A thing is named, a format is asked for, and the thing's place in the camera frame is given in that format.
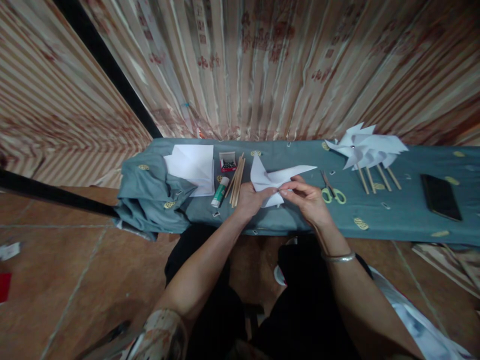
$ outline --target tiled floor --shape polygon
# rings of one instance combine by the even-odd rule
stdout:
[[[69,188],[115,204],[116,190]],[[142,324],[165,287],[164,266],[178,235],[157,242],[70,208],[0,194],[0,245],[21,253],[0,262],[11,272],[0,306],[0,359],[74,359],[130,319]],[[241,237],[231,254],[230,283],[245,303],[270,313],[283,288],[273,269],[284,237]],[[432,323],[480,357],[480,300],[410,250],[408,242],[349,239]]]

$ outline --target black phone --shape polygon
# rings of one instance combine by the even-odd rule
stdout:
[[[448,219],[462,221],[462,214],[455,200],[452,184],[427,174],[420,174],[428,208]]]

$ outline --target black pole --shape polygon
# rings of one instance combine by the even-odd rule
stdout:
[[[98,215],[118,218],[110,205],[0,169],[0,189],[23,197],[63,205]]]
[[[163,136],[159,128],[155,125],[149,112],[134,88],[130,85],[129,80],[122,72],[122,69],[120,69],[120,66],[90,21],[79,0],[53,0],[53,2],[91,52],[110,81],[115,85],[118,92],[123,96],[145,129],[150,133],[150,136],[154,139],[162,138]]]

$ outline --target red box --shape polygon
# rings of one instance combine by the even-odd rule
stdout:
[[[11,273],[0,274],[0,304],[7,301],[9,298],[10,281],[12,280]]]

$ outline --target pinwheel stick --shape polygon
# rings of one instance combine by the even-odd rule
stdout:
[[[383,179],[383,182],[385,183],[385,186],[388,189],[388,191],[392,191],[392,188],[390,187],[390,184],[389,184],[387,178],[385,177],[384,171],[382,170],[380,165],[377,164],[376,168],[378,169],[378,172],[380,173],[380,176]]]
[[[231,196],[230,196],[230,201],[229,203],[231,204],[232,203],[232,200],[234,199],[234,190],[235,190],[235,184],[237,183],[237,174],[239,173],[239,169],[240,169],[240,165],[242,163],[242,159],[244,157],[244,152],[241,153],[240,157],[238,158],[238,163],[236,164],[236,170],[235,170],[235,174],[233,174],[233,177],[231,178],[231,181],[230,181],[230,185],[228,186],[228,189],[226,190],[226,193],[225,193],[225,199],[227,198],[227,196],[229,195],[229,192],[230,192],[230,188],[232,188],[232,192],[231,192]]]
[[[244,168],[245,168],[245,158],[243,158],[240,162],[240,166],[238,169],[238,176],[236,177],[236,184],[235,188],[233,189],[233,200],[231,202],[231,207],[236,208],[239,202],[239,195],[240,195],[240,186],[242,186],[242,178],[244,176]]]
[[[370,182],[370,186],[371,186],[371,191],[376,194],[377,193],[377,190],[375,189],[375,186],[374,186],[374,181],[372,180],[372,174],[370,173],[370,169],[368,167],[365,168],[365,171],[366,171],[366,175],[368,176],[368,181]]]
[[[395,175],[394,175],[394,173],[392,172],[392,170],[390,170],[389,167],[386,167],[385,169],[386,169],[386,170],[388,171],[388,173],[390,174],[390,176],[391,176],[393,182],[395,183],[396,187],[398,188],[398,190],[402,190],[402,187],[400,186],[399,181],[398,181],[397,178],[395,177]]]
[[[363,188],[365,189],[366,194],[370,195],[369,188],[367,187],[367,183],[365,182],[364,173],[362,172],[362,169],[360,168],[358,162],[356,163],[356,168],[358,169],[358,172],[360,173],[361,183],[363,184]]]

